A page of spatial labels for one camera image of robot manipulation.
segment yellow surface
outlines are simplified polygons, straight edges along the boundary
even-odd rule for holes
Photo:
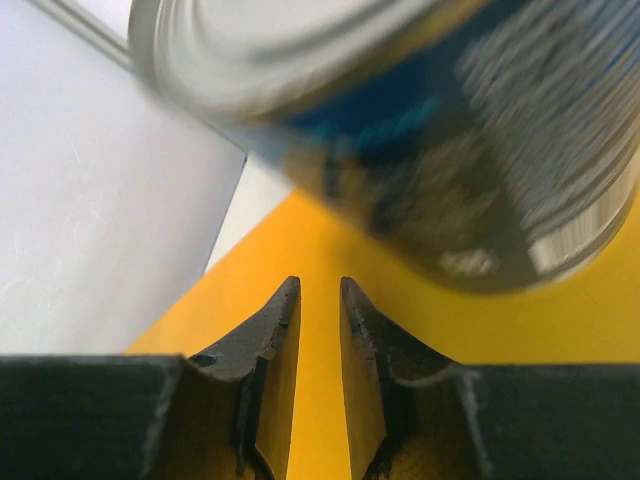
[[[473,296],[420,278],[313,200],[295,193],[130,349],[192,354],[300,277],[302,324],[290,480],[350,478],[341,384],[340,277],[423,342],[467,363],[640,362],[640,209],[565,282]]]

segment can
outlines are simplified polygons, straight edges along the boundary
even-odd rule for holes
[[[566,278],[630,210],[640,0],[135,0],[129,42],[147,85],[448,286]]]

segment white wall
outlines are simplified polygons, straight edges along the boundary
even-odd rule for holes
[[[0,61],[0,353],[120,351],[201,275],[244,155],[26,2]]]

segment can rim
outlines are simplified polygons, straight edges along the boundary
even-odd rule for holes
[[[349,28],[323,36],[315,44],[288,46],[260,56],[207,45],[192,15],[198,1],[133,0],[129,45],[148,86],[213,123],[260,116],[331,83],[397,35],[402,25],[444,2],[385,2],[384,9],[369,11]]]

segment blue can label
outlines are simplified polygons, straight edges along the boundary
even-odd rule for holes
[[[631,203],[640,1],[441,5],[400,35],[457,8],[439,38],[270,119],[295,132],[285,168],[453,286],[556,278],[598,252]]]

